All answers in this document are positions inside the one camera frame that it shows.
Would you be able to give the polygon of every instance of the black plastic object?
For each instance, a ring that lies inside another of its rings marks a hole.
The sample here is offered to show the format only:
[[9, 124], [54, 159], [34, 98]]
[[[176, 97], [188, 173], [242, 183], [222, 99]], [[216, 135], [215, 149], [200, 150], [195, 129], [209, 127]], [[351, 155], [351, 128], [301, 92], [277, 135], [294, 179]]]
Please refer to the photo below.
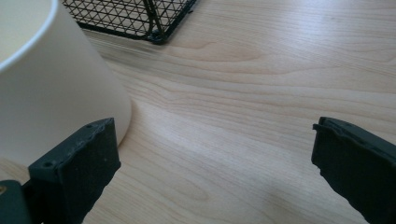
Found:
[[339, 119], [320, 118], [312, 162], [373, 224], [396, 223], [396, 146]]
[[[16, 221], [16, 215], [8, 214], [0, 223], [82, 223], [119, 168], [114, 119], [90, 123], [29, 166], [31, 179], [21, 189], [25, 203], [17, 186], [6, 187], [15, 191], [13, 195], [0, 195], [1, 217], [15, 200], [19, 216], [25, 217], [27, 207], [31, 222]], [[0, 189], [5, 183], [0, 182]]]

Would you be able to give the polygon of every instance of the wire mesh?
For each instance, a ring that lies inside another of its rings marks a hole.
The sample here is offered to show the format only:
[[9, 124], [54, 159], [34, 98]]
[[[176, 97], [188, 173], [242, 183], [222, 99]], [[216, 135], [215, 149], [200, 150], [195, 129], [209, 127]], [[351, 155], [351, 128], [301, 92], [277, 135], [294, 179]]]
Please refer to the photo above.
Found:
[[195, 0], [63, 0], [81, 28], [162, 43]]

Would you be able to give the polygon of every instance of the light wood surface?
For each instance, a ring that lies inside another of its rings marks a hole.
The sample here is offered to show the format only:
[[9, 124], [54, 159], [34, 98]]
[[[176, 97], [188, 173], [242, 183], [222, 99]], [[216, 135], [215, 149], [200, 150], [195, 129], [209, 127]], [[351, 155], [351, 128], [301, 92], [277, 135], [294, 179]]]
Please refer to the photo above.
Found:
[[85, 223], [366, 223], [311, 163], [312, 124], [396, 144], [394, 0], [199, 0], [164, 46], [86, 34], [133, 119]]

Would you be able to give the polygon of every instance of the black metal frame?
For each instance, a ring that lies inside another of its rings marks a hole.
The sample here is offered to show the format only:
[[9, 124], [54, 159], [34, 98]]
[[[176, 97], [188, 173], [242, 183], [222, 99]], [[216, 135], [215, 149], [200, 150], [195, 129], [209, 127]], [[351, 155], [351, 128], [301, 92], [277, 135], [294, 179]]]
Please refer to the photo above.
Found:
[[63, 0], [87, 30], [164, 43], [196, 0]]

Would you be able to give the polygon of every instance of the wood grain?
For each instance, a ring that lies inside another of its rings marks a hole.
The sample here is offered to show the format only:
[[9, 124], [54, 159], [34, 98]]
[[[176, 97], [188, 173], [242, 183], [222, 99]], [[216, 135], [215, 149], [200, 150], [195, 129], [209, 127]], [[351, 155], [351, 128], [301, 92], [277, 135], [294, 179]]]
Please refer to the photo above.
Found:
[[200, 0], [164, 46], [87, 32], [133, 120], [85, 223], [366, 223], [311, 163], [311, 127], [396, 144], [395, 24], [392, 0]]

